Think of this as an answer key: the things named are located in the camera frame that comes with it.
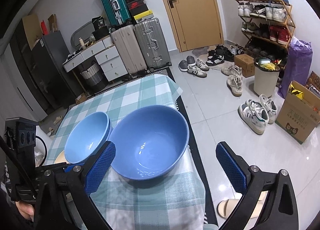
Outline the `person's left hand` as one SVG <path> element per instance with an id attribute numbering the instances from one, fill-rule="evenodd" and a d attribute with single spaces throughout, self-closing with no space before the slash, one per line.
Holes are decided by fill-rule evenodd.
<path id="1" fill-rule="evenodd" d="M 34 207 L 31 204 L 25 203 L 23 201 L 15 202 L 15 205 L 26 220 L 34 221 Z"/>

